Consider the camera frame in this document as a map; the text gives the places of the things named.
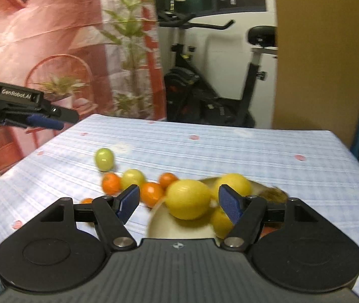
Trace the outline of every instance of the metal screw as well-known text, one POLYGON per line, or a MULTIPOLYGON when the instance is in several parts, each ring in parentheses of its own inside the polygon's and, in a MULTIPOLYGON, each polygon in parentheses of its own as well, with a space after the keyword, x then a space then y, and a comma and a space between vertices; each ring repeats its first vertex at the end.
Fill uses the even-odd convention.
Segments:
POLYGON ((225 245, 229 247, 240 247, 244 244, 243 238, 229 237, 225 239, 225 245))
POLYGON ((118 237, 114 239, 116 247, 128 247, 133 244, 133 239, 129 237, 118 237))

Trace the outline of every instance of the bike seat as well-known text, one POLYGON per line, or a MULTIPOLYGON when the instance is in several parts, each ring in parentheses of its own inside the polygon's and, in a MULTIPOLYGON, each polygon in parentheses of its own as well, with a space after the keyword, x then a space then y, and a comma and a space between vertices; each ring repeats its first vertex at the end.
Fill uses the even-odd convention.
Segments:
POLYGON ((252 45, 260 45, 262 47, 276 47, 276 31, 275 26, 255 26, 247 32, 247 41, 252 45))

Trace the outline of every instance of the plate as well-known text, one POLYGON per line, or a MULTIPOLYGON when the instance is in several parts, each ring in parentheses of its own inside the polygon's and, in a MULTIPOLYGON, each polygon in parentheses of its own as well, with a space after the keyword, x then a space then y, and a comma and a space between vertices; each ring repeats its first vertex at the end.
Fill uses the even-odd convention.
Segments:
MULTIPOLYGON (((200 180, 209 188, 212 188, 218 178, 206 178, 200 180)), ((262 195, 268 199, 266 194, 269 189, 261 183, 251 181, 252 195, 262 195)), ((215 238, 215 232, 210 225, 210 216, 217 206, 216 202, 212 201, 209 211, 196 220, 180 220, 169 213, 164 199, 160 200, 152 209, 149 224, 146 230, 147 238, 158 239, 201 239, 201 238, 215 238)))

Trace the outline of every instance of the green fruit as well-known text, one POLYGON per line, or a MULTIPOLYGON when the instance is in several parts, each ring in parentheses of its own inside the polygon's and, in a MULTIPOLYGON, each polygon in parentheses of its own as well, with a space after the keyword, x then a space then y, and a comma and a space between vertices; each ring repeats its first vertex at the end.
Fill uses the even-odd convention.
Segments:
POLYGON ((95 164, 101 172, 108 172, 114 167, 115 158, 112 150, 101 148, 95 153, 95 164))
POLYGON ((122 190, 127 189, 130 185, 138 185, 139 187, 146 182, 144 174, 139 170, 130 169, 122 174, 120 179, 120 187, 122 190))

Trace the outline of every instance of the tangerine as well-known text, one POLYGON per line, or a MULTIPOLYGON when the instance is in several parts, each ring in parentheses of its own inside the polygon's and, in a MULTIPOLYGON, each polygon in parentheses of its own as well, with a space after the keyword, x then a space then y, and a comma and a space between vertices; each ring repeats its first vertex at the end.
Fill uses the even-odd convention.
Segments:
POLYGON ((107 173, 102 178, 102 190, 107 195, 115 195, 120 191, 120 177, 115 173, 107 173))
POLYGON ((271 226, 264 226, 264 228, 261 231, 260 238, 262 238, 262 237, 264 237, 264 236, 266 236, 266 235, 268 235, 271 232, 274 232, 276 230, 277 230, 277 228, 273 228, 271 226))
POLYGON ((147 207, 154 207, 164 196, 163 188, 154 182, 146 182, 140 187, 140 199, 147 207))
POLYGON ((80 201, 80 204, 91 204, 92 202, 92 198, 84 198, 82 201, 80 201))
POLYGON ((179 180, 174 174, 172 173, 163 173, 159 177, 159 183, 163 189, 167 189, 170 184, 179 180))

